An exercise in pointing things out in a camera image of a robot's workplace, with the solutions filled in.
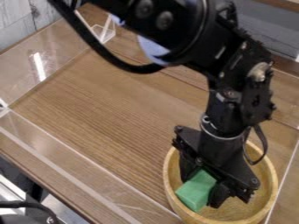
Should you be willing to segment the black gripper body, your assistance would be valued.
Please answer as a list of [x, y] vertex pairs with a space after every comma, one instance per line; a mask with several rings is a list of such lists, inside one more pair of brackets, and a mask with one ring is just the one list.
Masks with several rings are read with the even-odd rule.
[[204, 170], [229, 189], [229, 198], [238, 197], [248, 203], [260, 181], [250, 166], [254, 164], [246, 155], [246, 141], [250, 128], [239, 133], [219, 131], [211, 122], [201, 121], [200, 129], [176, 125], [172, 146], [180, 154], [196, 160]]

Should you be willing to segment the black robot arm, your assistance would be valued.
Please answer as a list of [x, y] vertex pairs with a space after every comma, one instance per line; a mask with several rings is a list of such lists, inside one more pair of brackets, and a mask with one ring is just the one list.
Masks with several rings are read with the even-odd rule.
[[120, 69], [153, 74], [185, 66], [207, 77], [209, 99], [197, 129], [176, 126], [172, 145], [179, 151], [183, 182], [199, 171], [215, 179], [207, 206], [217, 208], [236, 197], [250, 201], [260, 187], [246, 151], [251, 132], [271, 119], [272, 56], [239, 26], [229, 0], [88, 0], [135, 33], [151, 62], [124, 62], [103, 46], [75, 10], [63, 0], [47, 0], [92, 50]]

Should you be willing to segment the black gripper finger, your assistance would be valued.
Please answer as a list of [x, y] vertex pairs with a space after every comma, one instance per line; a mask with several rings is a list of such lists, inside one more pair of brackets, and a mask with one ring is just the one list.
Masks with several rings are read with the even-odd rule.
[[184, 153], [180, 154], [179, 167], [181, 182], [188, 181], [200, 169], [196, 160]]
[[209, 191], [208, 206], [219, 208], [228, 197], [228, 187], [223, 183], [216, 184]]

